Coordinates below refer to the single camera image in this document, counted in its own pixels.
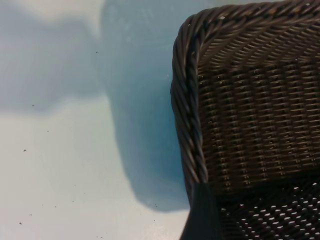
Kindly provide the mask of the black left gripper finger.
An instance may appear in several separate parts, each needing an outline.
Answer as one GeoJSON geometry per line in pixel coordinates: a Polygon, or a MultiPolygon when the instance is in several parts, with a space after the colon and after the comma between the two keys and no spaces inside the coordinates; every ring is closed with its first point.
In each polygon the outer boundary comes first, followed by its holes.
{"type": "Polygon", "coordinates": [[[220,240],[217,200],[206,183],[193,186],[191,207],[181,234],[182,240],[220,240]]]}

